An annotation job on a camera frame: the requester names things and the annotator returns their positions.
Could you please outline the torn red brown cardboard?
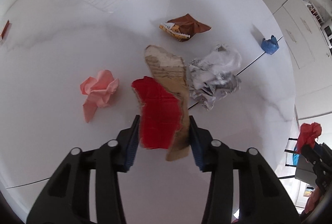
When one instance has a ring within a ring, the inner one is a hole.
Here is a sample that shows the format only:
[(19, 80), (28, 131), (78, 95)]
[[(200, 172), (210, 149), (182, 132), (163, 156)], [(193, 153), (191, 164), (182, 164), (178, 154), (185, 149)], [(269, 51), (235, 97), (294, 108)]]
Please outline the torn red brown cardboard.
[(146, 149), (165, 149), (165, 159), (188, 155), (188, 85), (182, 57), (150, 45), (144, 52), (151, 76), (132, 82), (141, 107), (140, 143)]

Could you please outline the red paper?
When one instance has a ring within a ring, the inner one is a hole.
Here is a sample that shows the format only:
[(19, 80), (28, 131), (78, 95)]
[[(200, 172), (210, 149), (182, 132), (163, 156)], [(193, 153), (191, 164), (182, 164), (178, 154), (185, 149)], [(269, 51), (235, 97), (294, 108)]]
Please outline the red paper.
[(315, 147), (316, 139), (322, 134), (322, 127), (319, 123), (303, 123), (300, 126), (300, 134), (297, 139), (296, 152), (300, 154), (305, 145), (312, 149)]

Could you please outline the crumpled newspaper ball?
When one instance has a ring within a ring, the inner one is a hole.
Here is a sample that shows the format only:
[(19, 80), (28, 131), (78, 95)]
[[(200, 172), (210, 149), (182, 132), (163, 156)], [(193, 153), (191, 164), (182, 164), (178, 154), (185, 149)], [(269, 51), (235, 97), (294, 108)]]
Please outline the crumpled newspaper ball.
[(224, 45), (191, 60), (188, 64), (190, 97), (210, 111), (216, 101), (240, 89), (241, 80), (235, 72), (241, 63), (240, 53)]

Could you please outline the crumpled blue tape wad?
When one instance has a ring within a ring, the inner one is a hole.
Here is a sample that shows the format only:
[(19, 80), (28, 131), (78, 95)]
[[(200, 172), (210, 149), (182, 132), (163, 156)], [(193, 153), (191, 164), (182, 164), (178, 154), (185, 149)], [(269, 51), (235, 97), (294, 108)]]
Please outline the crumpled blue tape wad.
[(273, 55), (279, 49), (277, 38), (271, 35), (269, 39), (263, 39), (261, 48), (265, 53)]

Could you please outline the crumpled pink paper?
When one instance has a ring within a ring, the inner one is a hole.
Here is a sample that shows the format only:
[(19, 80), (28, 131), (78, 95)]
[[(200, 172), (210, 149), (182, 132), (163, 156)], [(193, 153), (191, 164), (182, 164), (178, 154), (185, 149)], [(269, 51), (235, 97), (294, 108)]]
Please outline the crumpled pink paper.
[(93, 119), (98, 108), (110, 105), (110, 98), (118, 90), (119, 84), (119, 79), (115, 79), (107, 69), (99, 71), (96, 77), (89, 77), (80, 84), (81, 94), (87, 97), (83, 104), (86, 123)]

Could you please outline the brown snack wrapper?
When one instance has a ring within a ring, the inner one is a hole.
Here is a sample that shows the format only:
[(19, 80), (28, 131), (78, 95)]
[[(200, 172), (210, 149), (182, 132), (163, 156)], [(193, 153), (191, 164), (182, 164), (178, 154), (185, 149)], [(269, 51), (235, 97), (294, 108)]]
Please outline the brown snack wrapper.
[(188, 41), (196, 34), (211, 30), (210, 26), (197, 21), (189, 14), (161, 23), (159, 28), (179, 42)]

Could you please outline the white cabinet wall unit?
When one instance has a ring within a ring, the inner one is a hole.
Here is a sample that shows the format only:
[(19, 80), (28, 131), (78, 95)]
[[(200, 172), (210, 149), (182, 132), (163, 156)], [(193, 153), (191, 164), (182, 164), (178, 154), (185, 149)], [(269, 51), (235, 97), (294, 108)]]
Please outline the white cabinet wall unit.
[(296, 84), (296, 107), (302, 119), (331, 113), (331, 39), (323, 15), (330, 0), (263, 0), (288, 45)]

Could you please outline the red and white box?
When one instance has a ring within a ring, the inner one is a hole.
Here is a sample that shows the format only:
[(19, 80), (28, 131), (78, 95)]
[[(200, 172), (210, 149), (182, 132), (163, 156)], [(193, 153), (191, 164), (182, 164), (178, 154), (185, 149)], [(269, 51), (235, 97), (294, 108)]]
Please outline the red and white box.
[(10, 20), (7, 20), (3, 29), (1, 30), (0, 42), (2, 42), (3, 40), (5, 40), (7, 38), (11, 26), (12, 26), (12, 23), (10, 22)]

